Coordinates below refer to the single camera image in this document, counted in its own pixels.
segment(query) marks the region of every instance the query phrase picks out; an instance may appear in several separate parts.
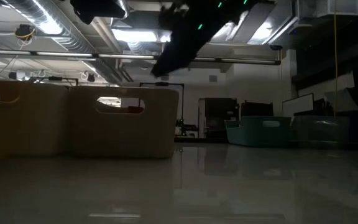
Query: fluorescent light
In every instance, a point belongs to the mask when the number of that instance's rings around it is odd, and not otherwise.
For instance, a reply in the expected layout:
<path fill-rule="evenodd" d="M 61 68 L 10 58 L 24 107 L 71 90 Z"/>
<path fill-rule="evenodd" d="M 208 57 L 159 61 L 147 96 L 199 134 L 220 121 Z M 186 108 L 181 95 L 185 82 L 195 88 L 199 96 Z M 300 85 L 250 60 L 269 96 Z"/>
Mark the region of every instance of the fluorescent light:
<path fill-rule="evenodd" d="M 149 30 L 118 30 L 113 29 L 117 40 L 125 42 L 156 42 L 157 36 L 154 31 Z"/>
<path fill-rule="evenodd" d="M 171 42 L 171 35 L 163 35 L 161 38 L 160 38 L 160 42 Z"/>
<path fill-rule="evenodd" d="M 59 53 L 59 52 L 38 52 L 39 56 L 67 56 L 67 57 L 92 57 L 92 54 L 84 53 Z"/>
<path fill-rule="evenodd" d="M 97 214 L 92 213 L 89 214 L 89 217 L 103 217 L 103 218 L 140 218 L 139 214 L 120 214 L 120 213 L 114 213 L 114 214 Z"/>
<path fill-rule="evenodd" d="M 87 62 L 95 62 L 96 58 L 76 58 L 76 57 L 68 57 L 67 60 L 73 60 L 73 61 L 87 61 Z"/>
<path fill-rule="evenodd" d="M 117 55 L 117 54 L 99 54 L 100 58 L 124 58 L 124 59 L 142 59 L 154 60 L 153 55 Z"/>

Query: pipe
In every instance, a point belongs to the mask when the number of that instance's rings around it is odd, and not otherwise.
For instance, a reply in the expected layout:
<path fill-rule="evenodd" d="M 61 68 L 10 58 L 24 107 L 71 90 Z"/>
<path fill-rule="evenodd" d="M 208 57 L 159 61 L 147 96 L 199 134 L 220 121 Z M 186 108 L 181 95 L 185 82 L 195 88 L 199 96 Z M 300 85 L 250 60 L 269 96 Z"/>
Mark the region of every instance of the pipe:
<path fill-rule="evenodd" d="M 139 55 L 146 54 L 146 50 L 143 48 L 143 44 L 141 42 L 133 42 L 133 43 L 128 42 L 127 44 L 130 50 L 135 54 L 139 54 Z"/>
<path fill-rule="evenodd" d="M 0 55 L 27 55 L 32 57 L 76 57 L 80 59 L 90 58 L 117 58 L 117 59 L 141 59 L 141 60 L 157 60 L 158 55 L 130 55 L 130 54 L 88 54 L 88 53 L 62 53 L 62 52 L 36 52 L 28 50 L 0 50 Z M 241 63 L 253 65 L 280 65 L 280 60 L 265 60 L 255 58 L 212 58 L 212 57 L 196 57 L 194 62 L 210 62 L 210 63 Z"/>
<path fill-rule="evenodd" d="M 8 36 L 8 35 L 15 35 L 13 32 L 6 32 L 6 31 L 0 31 L 0 36 Z M 35 34 L 34 37 L 38 38 L 71 38 L 67 35 L 59 35 L 59 34 Z"/>
<path fill-rule="evenodd" d="M 53 39 L 69 52 L 96 53 L 96 49 L 51 0 L 2 1 L 24 16 L 44 33 L 69 36 L 70 38 Z M 95 62 L 85 63 L 99 71 L 107 82 L 119 83 L 122 81 L 122 77 L 117 73 L 117 71 L 114 71 L 104 60 L 101 60 L 100 58 L 97 58 Z"/>
<path fill-rule="evenodd" d="M 117 0 L 117 4 L 125 11 L 125 15 L 122 19 L 126 19 L 129 16 L 129 5 L 126 0 Z"/>

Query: wall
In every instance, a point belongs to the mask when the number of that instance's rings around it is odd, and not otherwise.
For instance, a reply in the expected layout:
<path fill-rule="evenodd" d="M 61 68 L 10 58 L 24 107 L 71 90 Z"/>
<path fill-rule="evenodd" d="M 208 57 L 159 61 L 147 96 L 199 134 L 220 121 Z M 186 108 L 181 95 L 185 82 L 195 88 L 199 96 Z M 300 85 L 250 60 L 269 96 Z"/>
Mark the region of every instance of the wall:
<path fill-rule="evenodd" d="M 186 124 L 198 126 L 198 100 L 200 98 L 227 98 L 227 91 L 224 86 L 185 86 L 185 119 Z"/>
<path fill-rule="evenodd" d="M 275 116 L 282 114 L 282 88 L 280 67 L 268 65 L 233 65 L 228 71 L 227 94 L 237 98 L 240 104 L 245 100 L 255 103 L 273 103 Z"/>
<path fill-rule="evenodd" d="M 282 100 L 290 100 L 298 97 L 295 85 L 292 85 L 292 77 L 296 75 L 296 50 L 287 50 L 285 58 L 282 59 Z"/>
<path fill-rule="evenodd" d="M 338 90 L 343 90 L 345 88 L 353 88 L 354 80 L 353 80 L 353 72 L 349 72 L 345 75 L 341 75 L 338 77 Z M 328 80 L 308 88 L 304 88 L 298 91 L 300 96 L 307 95 L 310 93 L 314 94 L 314 100 L 319 100 L 324 98 L 324 93 L 329 91 L 335 91 L 335 79 Z"/>
<path fill-rule="evenodd" d="M 138 87 L 139 83 L 124 83 L 124 86 Z M 144 85 L 144 87 L 153 87 L 153 85 Z M 179 92 L 178 119 L 181 118 L 181 87 L 180 86 L 164 86 Z M 185 84 L 185 101 L 183 107 L 183 117 L 186 124 L 195 124 L 198 126 L 198 100 L 200 98 L 225 98 L 227 92 L 225 86 L 206 86 L 206 85 L 190 85 Z M 137 100 L 125 99 L 121 100 L 121 106 L 137 106 Z"/>
<path fill-rule="evenodd" d="M 151 68 L 142 70 L 141 68 L 129 67 L 126 70 L 137 82 L 160 82 L 160 79 L 156 79 L 150 74 Z M 216 83 L 209 82 L 210 75 L 217 77 Z M 184 68 L 171 72 L 168 82 L 191 85 L 224 85 L 225 81 L 226 74 L 221 73 L 221 70 L 217 68 L 192 68 L 190 71 Z"/>

